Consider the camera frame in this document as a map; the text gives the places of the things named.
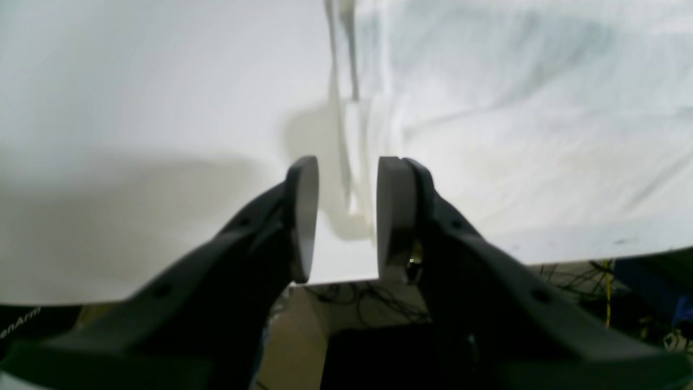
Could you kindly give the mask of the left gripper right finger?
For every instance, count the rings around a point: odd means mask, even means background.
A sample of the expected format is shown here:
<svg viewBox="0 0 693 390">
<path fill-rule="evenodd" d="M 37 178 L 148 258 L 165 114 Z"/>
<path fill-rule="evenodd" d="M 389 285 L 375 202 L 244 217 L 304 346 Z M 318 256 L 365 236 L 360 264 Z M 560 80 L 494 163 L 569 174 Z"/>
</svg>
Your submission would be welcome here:
<svg viewBox="0 0 693 390">
<path fill-rule="evenodd" d="M 447 388 L 684 389 L 691 358 L 608 329 L 487 241 L 409 158 L 381 157 L 378 276 L 414 285 Z"/>
</svg>

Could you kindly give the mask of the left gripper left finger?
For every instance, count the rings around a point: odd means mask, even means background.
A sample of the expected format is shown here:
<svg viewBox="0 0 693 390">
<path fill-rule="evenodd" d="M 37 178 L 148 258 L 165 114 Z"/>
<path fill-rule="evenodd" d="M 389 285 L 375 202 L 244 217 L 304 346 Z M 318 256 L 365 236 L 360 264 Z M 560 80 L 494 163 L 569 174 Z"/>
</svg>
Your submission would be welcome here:
<svg viewBox="0 0 693 390">
<path fill-rule="evenodd" d="M 106 315 L 15 343 L 3 374 L 49 389 L 248 389 L 272 306 L 292 282 L 309 281 L 318 196 L 317 158 L 302 157 Z"/>
</svg>

